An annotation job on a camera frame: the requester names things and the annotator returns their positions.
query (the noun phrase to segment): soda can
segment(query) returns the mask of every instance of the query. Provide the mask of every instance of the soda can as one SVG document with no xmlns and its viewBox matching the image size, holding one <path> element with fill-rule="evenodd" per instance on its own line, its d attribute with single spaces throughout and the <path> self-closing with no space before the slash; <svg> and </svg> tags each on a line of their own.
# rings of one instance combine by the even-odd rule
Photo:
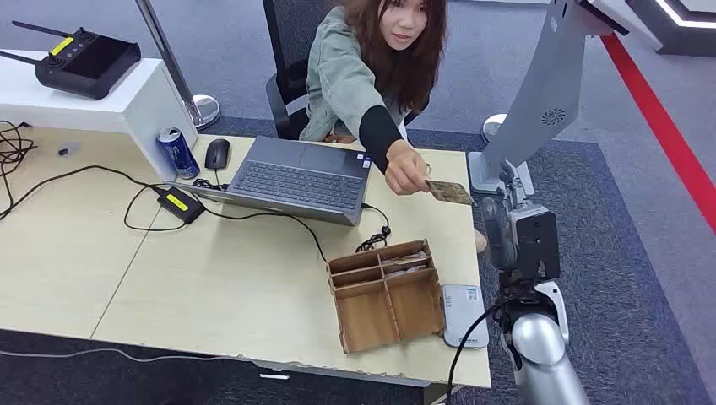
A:
<svg viewBox="0 0 716 405">
<path fill-rule="evenodd" d="M 165 128 L 159 131 L 157 142 L 160 143 L 166 157 L 174 164 L 176 173 L 182 179 L 193 179 L 199 176 L 199 165 L 189 150 L 187 140 L 179 128 Z"/>
</svg>

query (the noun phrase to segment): laptop touchpad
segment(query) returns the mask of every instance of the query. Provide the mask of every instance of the laptop touchpad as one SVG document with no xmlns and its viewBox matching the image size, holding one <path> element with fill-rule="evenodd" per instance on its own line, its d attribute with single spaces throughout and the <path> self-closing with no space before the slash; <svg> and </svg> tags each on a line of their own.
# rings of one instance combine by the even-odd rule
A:
<svg viewBox="0 0 716 405">
<path fill-rule="evenodd" d="M 300 167 L 308 170 L 337 172 L 343 167 L 348 154 L 343 149 L 323 147 L 308 147 L 303 152 Z"/>
</svg>

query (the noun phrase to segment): cable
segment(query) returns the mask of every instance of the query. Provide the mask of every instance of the cable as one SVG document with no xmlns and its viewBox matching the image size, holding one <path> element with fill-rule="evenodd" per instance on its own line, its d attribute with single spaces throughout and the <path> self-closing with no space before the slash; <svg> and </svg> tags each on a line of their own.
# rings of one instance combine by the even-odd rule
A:
<svg viewBox="0 0 716 405">
<path fill-rule="evenodd" d="M 194 193 L 192 193 L 192 195 L 194 196 L 194 198 L 196 198 L 197 201 L 199 201 L 200 204 L 203 205 L 203 207 L 204 207 L 204 209 L 206 210 L 206 212 L 208 212 L 208 213 L 210 213 L 210 214 L 212 214 L 212 215 L 215 215 L 215 216 L 217 216 L 217 217 L 219 217 L 219 218 L 223 218 L 223 219 L 232 219 L 232 220 L 235 220 L 235 221 L 242 221 L 242 220 L 244 220 L 244 219 L 251 219 L 251 218 L 256 218 L 256 217 L 286 217 L 286 218 L 291 218 L 291 219 L 295 220 L 297 223 L 303 225 L 303 227 L 306 228 L 306 230 L 308 230 L 308 232 L 311 234 L 311 237 L 313 238 L 313 242 L 316 244 L 316 248 L 318 249 L 318 253 L 321 254 L 321 258 L 323 259 L 324 262 L 328 262 L 328 260 L 326 260 L 326 255 L 323 254 L 323 248 L 321 247 L 321 243 L 318 241 L 318 237 L 316 236 L 316 232 L 314 232 L 313 229 L 311 229 L 308 225 L 306 225 L 305 222 L 301 221 L 301 220 L 298 219 L 297 217 L 294 217 L 293 215 L 290 215 L 290 214 L 287 214 L 287 213 L 252 213 L 252 214 L 250 214 L 250 215 L 245 215 L 245 216 L 243 216 L 243 217 L 232 217 L 232 216 L 230 216 L 230 215 L 224 215 L 224 214 L 222 214 L 222 213 L 216 213 L 216 212 L 210 210 L 206 205 L 204 205 L 204 204 L 201 202 L 201 200 L 200 200 L 200 198 L 199 198 L 198 195 L 196 195 L 196 194 L 194 194 Z"/>
<path fill-rule="evenodd" d="M 127 173 L 124 173 L 123 171 L 110 169 L 108 167 L 100 166 L 100 165 L 89 165 L 89 166 L 81 167 L 79 169 L 72 170 L 67 173 L 63 173 L 61 175 L 56 175 L 54 177 L 50 177 L 49 179 L 45 179 L 44 181 L 41 181 L 41 182 L 37 183 L 36 185 L 34 185 L 32 188 L 30 188 L 17 201 L 14 201 L 13 193 L 10 190 L 10 185 L 8 182 L 8 175 L 18 169 L 18 167 L 23 162 L 25 156 L 27 155 L 27 153 L 29 151 L 31 151 L 32 149 L 37 149 L 37 147 L 35 146 L 35 142 L 33 140 L 22 138 L 22 135 L 20 134 L 19 127 L 28 127 L 27 124 L 23 123 L 16 127 L 12 122 L 9 122 L 9 121 L 0 120 L 0 122 L 4 122 L 10 126 L 9 129 L 0 131 L 0 144 L 6 143 L 12 149 L 11 151 L 0 151 L 0 176 L 3 178 L 3 182 L 5 184 L 5 191 L 8 194 L 8 200 L 10 202 L 8 207 L 5 210 L 3 210 L 2 212 L 0 212 L 0 221 L 5 219 L 10 214 L 10 212 L 13 209 L 15 209 L 18 205 L 20 205 L 27 197 L 29 197 L 30 194 L 32 194 L 38 188 L 44 186 L 45 184 L 55 181 L 55 180 L 62 179 L 64 177 L 76 175 L 76 174 L 81 173 L 86 170 L 99 169 L 99 170 L 109 171 L 111 173 L 115 173 L 120 176 L 124 176 L 127 180 L 131 181 L 132 183 L 134 183 L 138 186 L 142 186 L 142 189 L 137 192 L 137 194 L 134 196 L 134 198 L 132 198 L 132 201 L 129 203 L 129 205 L 127 205 L 127 210 L 124 213 L 124 224 L 128 228 L 130 228 L 132 230 L 142 230 L 142 231 L 150 231 L 150 232 L 165 232 L 165 231 L 170 231 L 170 230 L 179 230 L 180 228 L 182 228 L 185 225 L 185 224 L 182 224 L 181 226 L 178 226 L 175 228 L 168 228 L 168 229 L 148 229 L 148 228 L 139 228 L 139 227 L 130 225 L 127 222 L 127 217 L 129 216 L 129 211 L 132 208 L 132 205 L 137 200 L 139 195 L 147 188 L 151 188 L 157 194 L 163 195 L 164 190 L 159 188 L 159 186 L 162 186 L 162 184 L 148 184 L 143 181 L 137 181 L 133 177 L 128 175 Z M 15 132 L 15 134 L 17 135 L 17 139 L 6 138 L 3 135 L 5 132 Z M 11 170 L 6 171 L 5 165 L 7 165 L 7 164 L 15 164 L 15 166 Z"/>
<path fill-rule="evenodd" d="M 27 155 L 27 153 L 28 153 L 29 151 L 31 151 L 32 149 L 35 149 L 35 148 L 37 148 L 37 147 L 35 146 L 35 143 L 34 143 L 32 140 L 22 139 L 22 136 L 21 136 L 21 134 L 20 134 L 20 132 L 19 132 L 18 127 L 16 127 L 12 122 L 4 121 L 4 120 L 0 120 L 0 122 L 5 122 L 5 123 L 7 123 L 9 126 L 11 126 L 11 128 L 8 129 L 8 130 L 0 131 L 0 138 L 2 138 L 2 139 L 0 139 L 0 144 L 2 144 L 2 143 L 7 143 L 7 144 L 9 144 L 9 145 L 11 146 L 11 148 L 13 149 L 13 151 L 0 151 L 0 176 L 2 176 L 2 178 L 3 178 L 3 181 L 4 181 L 4 183 L 5 183 L 5 188 L 6 188 L 6 191 L 7 191 L 7 193 L 8 193 L 8 198 L 9 198 L 9 201 L 10 201 L 10 204 L 9 204 L 8 208 L 5 209 L 4 211 L 0 212 L 0 221 L 2 221 L 3 219 L 5 219 L 5 217 L 7 217 L 8 214 L 10 214 L 10 212 L 11 212 L 14 208 L 16 208 L 16 207 L 17 207 L 18 205 L 20 205 L 27 197 L 29 197 L 30 194 L 32 194 L 35 190 L 37 190 L 38 188 L 44 186 L 45 184 L 47 184 L 47 183 L 49 183 L 49 182 L 52 182 L 52 181 L 55 181 L 55 180 L 62 179 L 62 178 L 64 178 L 64 177 L 76 175 L 76 174 L 78 174 L 78 173 L 80 173 L 80 172 L 83 172 L 83 171 L 86 171 L 86 170 L 90 170 L 90 169 L 100 169 L 100 170 L 105 170 L 105 171 L 109 171 L 109 172 L 111 172 L 111 173 L 118 174 L 118 175 L 120 175 L 120 176 L 124 176 L 124 177 L 127 178 L 129 181 L 131 181 L 132 183 L 137 184 L 138 186 L 142 186 L 142 188 L 137 192 L 137 194 L 134 195 L 134 197 L 132 198 L 132 200 L 129 202 L 129 204 L 127 205 L 127 210 L 124 212 L 124 225 L 127 226 L 129 229 L 132 229 L 132 230 L 141 230 L 141 231 L 146 231 L 146 232 L 168 232 L 168 231 L 173 231 L 173 230 L 180 230 L 180 229 L 182 229 L 182 228 L 184 228 L 184 227 L 186 226 L 186 224 L 181 224 L 181 225 L 176 226 L 176 227 L 173 227 L 173 228 L 151 229 L 151 228 L 139 228 L 139 227 L 137 227 L 137 226 L 130 225 L 129 222 L 127 221 L 127 218 L 128 218 L 128 216 L 129 216 L 129 211 L 132 209 L 132 206 L 134 205 L 134 202 L 137 201 L 137 198 L 139 198 L 139 196 L 142 194 L 142 192 L 144 192 L 144 190 L 146 190 L 146 189 L 148 189 L 148 188 L 151 188 L 152 190 L 154 190 L 154 192 L 156 192 L 159 196 L 164 196 L 165 193 L 166 193 L 166 191 L 163 190 L 163 189 L 161 189 L 161 188 L 159 188 L 159 186 L 164 186 L 164 184 L 161 184 L 161 183 L 149 184 L 149 183 L 145 183 L 145 182 L 143 182 L 143 181 L 137 181 L 137 180 L 134 180 L 134 178 L 132 178 L 132 177 L 131 177 L 130 175 L 128 175 L 127 173 L 124 173 L 123 171 L 110 169 L 110 168 L 108 168 L 108 167 L 101 166 L 101 165 L 89 165 L 89 166 L 81 167 L 81 168 L 76 169 L 76 170 L 69 171 L 69 172 L 67 172 L 67 173 L 63 173 L 63 174 L 61 174 L 61 175 L 56 175 L 56 176 L 54 176 L 54 177 L 50 177 L 49 179 L 45 179 L 44 181 L 41 181 L 41 182 L 37 183 L 36 185 L 34 185 L 32 188 L 30 188 L 20 199 L 18 199 L 17 201 L 14 201 L 12 192 L 10 191 L 10 185 L 9 185 L 9 183 L 8 183 L 8 178 L 7 178 L 7 176 L 8 176 L 10 173 L 12 173 L 13 171 L 15 171 L 15 170 L 19 167 L 20 163 L 22 163 L 22 161 L 23 161 L 25 155 Z M 16 133 L 17 136 L 18 136 L 18 139 L 17 139 L 17 140 L 15 140 L 15 139 L 7 139 L 7 138 L 3 135 L 3 133 L 5 133 L 5 132 L 11 132 L 11 131 L 15 131 L 15 133 Z M 23 143 L 23 142 L 27 142 L 27 143 L 29 143 L 30 145 L 29 145 L 28 147 L 26 147 L 26 148 L 22 148 L 22 143 Z M 10 164 L 15 163 L 15 166 L 14 166 L 10 171 L 5 171 L 5 165 L 6 165 L 7 163 L 10 163 Z M 204 187 L 204 188 L 211 188 L 211 189 L 215 189 L 215 190 L 224 190 L 225 187 L 223 187 L 223 185 L 221 185 L 220 182 L 219 182 L 219 174 L 218 174 L 217 170 L 214 170 L 214 176 L 216 177 L 216 181 L 217 181 L 217 185 L 216 185 L 216 186 L 212 185 L 211 182 L 209 182 L 209 181 L 207 181 L 207 180 L 205 180 L 205 179 L 197 179 L 197 180 L 195 180 L 195 181 L 194 181 L 194 186 L 201 186 L 201 187 Z M 199 200 L 199 197 L 198 197 L 196 194 L 192 193 L 192 195 L 194 196 L 194 198 L 195 198 L 200 204 L 203 205 L 203 203 L 201 203 L 201 201 Z M 293 215 L 289 215 L 289 214 L 287 214 L 287 213 L 254 213 L 254 214 L 251 214 L 251 215 L 247 215 L 247 216 L 245 216 L 245 217 L 231 217 L 231 216 L 229 216 L 229 215 L 224 215 L 224 214 L 221 214 L 221 213 L 216 213 L 216 212 L 214 212 L 214 211 L 208 209 L 208 208 L 207 208 L 206 206 L 204 206 L 204 205 L 203 205 L 203 207 L 204 207 L 204 209 L 206 209 L 207 212 L 209 212 L 209 213 L 211 213 L 211 214 L 213 214 L 213 215 L 215 215 L 215 216 L 217 216 L 217 217 L 224 218 L 224 219 L 243 220 L 243 219 L 251 219 L 251 218 L 260 217 L 260 216 L 274 216 L 274 217 L 287 217 L 287 218 L 291 218 L 291 219 L 295 220 L 296 222 L 298 222 L 299 224 L 301 224 L 304 228 L 306 228 L 306 229 L 308 230 L 308 232 L 311 233 L 311 237 L 313 238 L 313 241 L 316 243 L 316 247 L 318 248 L 318 252 L 321 254 L 321 258 L 323 259 L 324 262 L 327 261 L 325 254 L 323 254 L 323 248 L 321 247 L 321 244 L 320 244 L 320 242 L 318 241 L 318 237 L 316 236 L 316 233 L 313 232 L 313 229 L 311 229 L 308 225 L 306 225 L 306 223 L 304 223 L 304 222 L 301 221 L 300 219 L 294 217 Z"/>
<path fill-rule="evenodd" d="M 450 375 L 447 377 L 447 398 L 445 400 L 445 405 L 450 405 L 450 399 L 453 394 L 453 374 L 455 373 L 455 366 L 458 364 L 460 353 L 462 353 L 463 348 L 465 347 L 465 342 L 467 342 L 470 333 L 472 333 L 472 331 L 480 324 L 480 322 L 484 321 L 485 318 L 487 318 L 490 314 L 502 308 L 506 303 L 507 301 L 498 301 L 493 306 L 488 308 L 485 313 L 480 315 L 480 317 L 477 318 L 477 320 L 473 322 L 472 325 L 470 325 L 468 331 L 463 336 L 463 339 L 460 340 L 460 345 L 458 346 L 458 350 L 455 352 L 453 363 L 450 365 Z"/>
<path fill-rule="evenodd" d="M 214 356 L 214 357 L 196 357 L 196 356 L 159 356 L 159 357 L 152 357 L 149 359 L 139 359 L 131 354 L 127 354 L 126 352 L 118 349 L 118 348 L 93 348 L 91 350 L 83 350 L 80 352 L 74 352 L 70 354 L 39 354 L 39 353 L 17 353 L 17 352 L 7 352 L 4 350 L 0 350 L 0 354 L 3 356 L 9 356 L 9 357 L 30 357 L 34 359 L 70 359 L 72 357 L 77 357 L 85 354 L 92 354 L 92 353 L 101 353 L 101 352 L 113 352 L 113 353 L 119 353 L 122 356 L 126 357 L 127 359 L 130 359 L 132 361 L 136 361 L 138 363 L 152 363 L 155 361 L 161 361 L 161 360 L 171 360 L 171 359 L 183 359 L 183 360 L 197 360 L 197 361 L 214 361 L 214 360 L 235 360 L 235 361 L 244 361 L 243 359 L 239 359 L 237 357 L 231 357 L 231 356 Z"/>
<path fill-rule="evenodd" d="M 385 219 L 385 226 L 381 228 L 380 234 L 374 234 L 368 240 L 361 243 L 358 247 L 355 249 L 355 253 L 358 253 L 359 251 L 371 251 L 375 249 L 375 245 L 382 242 L 382 247 L 385 247 L 388 245 L 388 237 L 390 236 L 391 230 L 390 230 L 390 220 L 388 219 L 388 216 L 381 211 L 380 209 L 373 207 L 371 204 L 368 204 L 366 202 L 361 204 L 361 208 L 364 209 L 372 209 L 375 211 L 378 211 L 382 217 Z"/>
<path fill-rule="evenodd" d="M 127 205 L 127 210 L 124 212 L 124 226 L 128 227 L 128 228 L 131 229 L 131 230 L 142 230 L 142 231 L 145 231 L 145 232 L 168 232 L 168 231 L 171 231 L 171 230 L 180 230 L 181 228 L 184 228 L 185 226 L 187 226 L 186 223 L 182 223 L 181 225 L 175 226 L 174 228 L 152 229 L 152 228 L 139 228 L 139 227 L 130 225 L 130 224 L 127 222 L 127 217 L 129 216 L 129 210 L 132 209 L 132 205 L 133 205 L 134 202 L 137 200 L 137 198 L 139 197 L 139 195 L 142 194 L 142 192 L 143 192 L 144 190 L 148 189 L 148 188 L 152 188 L 152 189 L 154 189 L 155 192 L 156 192 L 156 191 L 157 191 L 157 186 L 166 186 L 166 184 L 163 184 L 163 183 L 147 184 L 146 186 L 142 187 L 142 188 L 137 192 L 137 194 L 134 194 L 134 197 L 132 198 L 132 201 L 129 202 L 129 204 Z"/>
<path fill-rule="evenodd" d="M 20 134 L 19 127 L 28 127 L 26 123 L 21 123 L 19 127 L 16 127 L 12 122 L 0 120 L 0 122 L 4 122 L 10 126 L 9 129 L 5 129 L 0 131 L 0 145 L 7 144 L 12 149 L 11 151 L 0 151 L 0 176 L 3 178 L 3 183 L 5 184 L 5 191 L 8 194 L 8 200 L 9 200 L 9 207 L 5 211 L 0 213 L 0 220 L 3 220 L 5 217 L 8 216 L 10 213 L 10 210 L 12 209 L 14 205 L 13 200 L 13 193 L 10 191 L 10 184 L 8 182 L 8 175 L 18 169 L 22 161 L 24 160 L 25 155 L 32 149 L 36 149 L 35 142 L 31 139 L 23 139 L 22 135 Z M 12 132 L 14 131 L 15 134 L 17 134 L 17 139 L 7 139 L 3 134 L 5 132 Z M 29 145 L 27 147 L 23 147 L 23 143 L 28 143 Z M 9 171 L 5 170 L 5 165 L 7 164 L 13 164 L 15 163 L 15 166 L 10 169 Z"/>
<path fill-rule="evenodd" d="M 216 169 L 214 169 L 214 177 L 216 177 L 216 184 L 211 184 L 211 181 L 206 179 L 197 179 L 194 183 L 192 183 L 192 186 L 208 188 L 209 190 L 218 190 L 220 192 L 229 188 L 228 184 L 221 184 L 221 181 L 219 181 L 219 173 L 217 173 Z"/>
</svg>

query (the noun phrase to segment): wooden compartment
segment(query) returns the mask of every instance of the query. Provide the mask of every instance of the wooden compartment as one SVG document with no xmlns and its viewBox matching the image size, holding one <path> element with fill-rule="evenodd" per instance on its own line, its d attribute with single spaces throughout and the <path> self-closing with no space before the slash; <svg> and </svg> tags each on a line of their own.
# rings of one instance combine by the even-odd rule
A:
<svg viewBox="0 0 716 405">
<path fill-rule="evenodd" d="M 398 340 L 382 280 L 335 290 L 343 349 L 360 352 Z"/>
<path fill-rule="evenodd" d="M 386 280 L 402 339 L 443 329 L 440 284 L 435 268 L 425 268 Z"/>
<path fill-rule="evenodd" d="M 327 270 L 346 353 L 443 329 L 441 290 L 426 240 L 334 259 Z"/>
<path fill-rule="evenodd" d="M 342 273 L 331 274 L 331 280 L 333 282 L 333 286 L 338 288 L 346 285 L 382 280 L 382 272 L 380 266 L 364 267 Z"/>
</svg>

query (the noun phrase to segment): computer mouse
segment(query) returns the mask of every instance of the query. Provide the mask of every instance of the computer mouse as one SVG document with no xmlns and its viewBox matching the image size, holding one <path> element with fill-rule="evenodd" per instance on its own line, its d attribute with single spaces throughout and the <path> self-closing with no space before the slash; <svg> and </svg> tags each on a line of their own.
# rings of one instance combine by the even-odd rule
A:
<svg viewBox="0 0 716 405">
<path fill-rule="evenodd" d="M 206 148 L 206 160 L 203 166 L 207 169 L 224 169 L 229 161 L 229 141 L 215 139 Z"/>
</svg>

